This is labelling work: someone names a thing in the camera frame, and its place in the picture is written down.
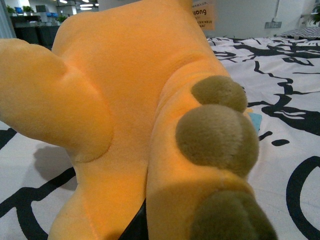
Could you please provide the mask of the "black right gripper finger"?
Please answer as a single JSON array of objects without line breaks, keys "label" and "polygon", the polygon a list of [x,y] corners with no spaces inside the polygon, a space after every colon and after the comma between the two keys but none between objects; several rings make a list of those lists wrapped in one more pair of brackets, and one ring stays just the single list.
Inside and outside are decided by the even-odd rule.
[{"label": "black right gripper finger", "polygon": [[147,208],[144,201],[119,240],[147,240]]}]

